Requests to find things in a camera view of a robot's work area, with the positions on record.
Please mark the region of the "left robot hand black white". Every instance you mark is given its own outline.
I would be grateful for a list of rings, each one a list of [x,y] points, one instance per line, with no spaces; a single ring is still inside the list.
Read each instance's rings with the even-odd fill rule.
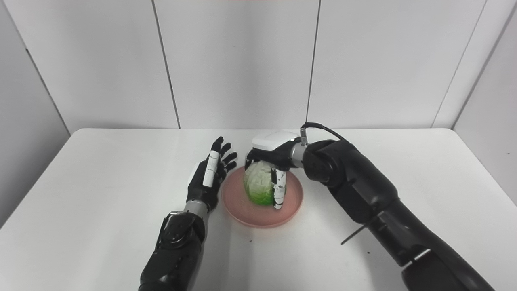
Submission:
[[[237,152],[228,153],[231,143],[219,136],[209,151],[207,158],[201,161],[187,187],[187,202],[203,203],[210,213],[218,205],[218,192],[228,173],[236,168]]]

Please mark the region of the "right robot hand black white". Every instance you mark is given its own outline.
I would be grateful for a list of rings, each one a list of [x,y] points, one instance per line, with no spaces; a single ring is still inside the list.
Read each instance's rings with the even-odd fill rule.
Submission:
[[[301,167],[294,156],[304,149],[302,138],[291,131],[256,135],[244,162],[244,189],[253,203],[281,209],[287,192],[287,173]]]

